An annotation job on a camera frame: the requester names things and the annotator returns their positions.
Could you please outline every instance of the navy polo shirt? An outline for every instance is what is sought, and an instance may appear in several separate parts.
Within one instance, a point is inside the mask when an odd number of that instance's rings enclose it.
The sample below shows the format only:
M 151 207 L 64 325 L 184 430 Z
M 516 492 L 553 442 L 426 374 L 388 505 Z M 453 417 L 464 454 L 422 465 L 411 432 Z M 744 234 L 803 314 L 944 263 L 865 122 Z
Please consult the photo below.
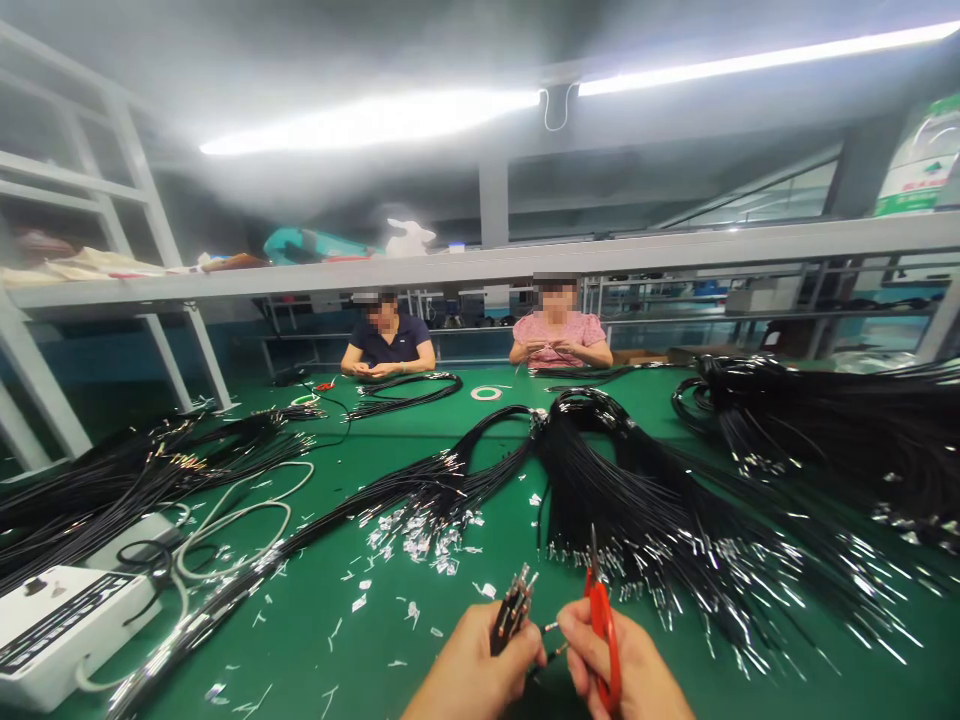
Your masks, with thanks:
M 412 315 L 400 314 L 400 326 L 389 345 L 380 331 L 362 318 L 353 329 L 350 344 L 363 350 L 361 360 L 370 367 L 380 363 L 412 362 L 419 359 L 417 345 L 430 339 L 427 324 Z

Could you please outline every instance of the ceiling light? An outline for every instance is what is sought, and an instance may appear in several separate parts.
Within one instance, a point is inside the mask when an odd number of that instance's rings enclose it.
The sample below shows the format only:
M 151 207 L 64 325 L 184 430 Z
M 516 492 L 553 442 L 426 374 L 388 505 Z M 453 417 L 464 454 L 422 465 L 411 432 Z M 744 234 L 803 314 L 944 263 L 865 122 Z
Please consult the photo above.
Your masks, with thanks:
M 918 45 L 920 43 L 936 42 L 948 37 L 960 29 L 960 22 L 928 25 L 913 30 L 899 30 L 881 35 L 867 35 L 850 40 L 807 45 L 806 47 L 777 50 L 774 52 L 747 55 L 729 60 L 697 63 L 696 65 L 680 65 L 678 67 L 648 70 L 646 72 L 618 75 L 603 80 L 592 80 L 580 83 L 579 96 L 602 95 L 604 93 L 620 92 L 622 90 L 641 90 L 643 88 L 669 85 L 686 80 L 716 77 L 717 75 L 732 75 L 733 73 L 760 70 L 763 68 L 794 65 L 812 60 L 843 57 L 844 55 L 859 55 L 889 50 L 891 48 Z
M 343 150 L 450 135 L 536 107 L 539 90 L 452 90 L 361 100 L 200 146 L 207 155 L 270 150 Z

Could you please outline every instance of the white figurine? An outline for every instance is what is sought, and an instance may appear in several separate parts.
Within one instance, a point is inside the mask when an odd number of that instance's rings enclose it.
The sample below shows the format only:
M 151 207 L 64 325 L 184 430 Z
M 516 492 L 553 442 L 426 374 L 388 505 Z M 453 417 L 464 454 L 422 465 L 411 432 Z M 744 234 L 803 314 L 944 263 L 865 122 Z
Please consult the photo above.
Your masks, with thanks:
M 387 222 L 391 226 L 404 231 L 403 235 L 395 235 L 387 241 L 387 257 L 426 255 L 426 244 L 437 236 L 435 232 L 420 227 L 420 223 L 414 220 L 403 221 L 388 218 Z

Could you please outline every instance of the roll of tape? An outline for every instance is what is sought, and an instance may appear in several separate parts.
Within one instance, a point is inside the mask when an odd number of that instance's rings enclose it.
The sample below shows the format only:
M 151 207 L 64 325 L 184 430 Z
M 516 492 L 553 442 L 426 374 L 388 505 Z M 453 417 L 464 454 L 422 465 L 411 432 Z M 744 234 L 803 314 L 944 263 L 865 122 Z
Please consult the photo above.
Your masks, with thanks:
M 480 396 L 480 393 L 493 393 L 492 395 Z M 500 388 L 490 387 L 489 385 L 481 385 L 478 388 L 474 388 L 470 391 L 470 397 L 474 400 L 489 401 L 489 400 L 499 400 L 503 397 L 503 390 Z

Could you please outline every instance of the red scissors handle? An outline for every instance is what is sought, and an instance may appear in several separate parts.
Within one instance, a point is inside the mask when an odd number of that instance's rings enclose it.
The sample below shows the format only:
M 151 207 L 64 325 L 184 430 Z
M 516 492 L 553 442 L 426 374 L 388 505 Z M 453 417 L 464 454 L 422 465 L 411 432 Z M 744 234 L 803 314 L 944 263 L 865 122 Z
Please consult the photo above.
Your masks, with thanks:
M 597 692 L 607 712 L 613 713 L 620 706 L 620 652 L 617 648 L 617 631 L 613 625 L 613 613 L 610 610 L 610 598 L 602 582 L 595 580 L 593 572 L 587 568 L 587 587 L 584 597 L 590 598 L 590 625 L 593 632 L 606 641 L 610 647 L 610 684 L 597 677 Z

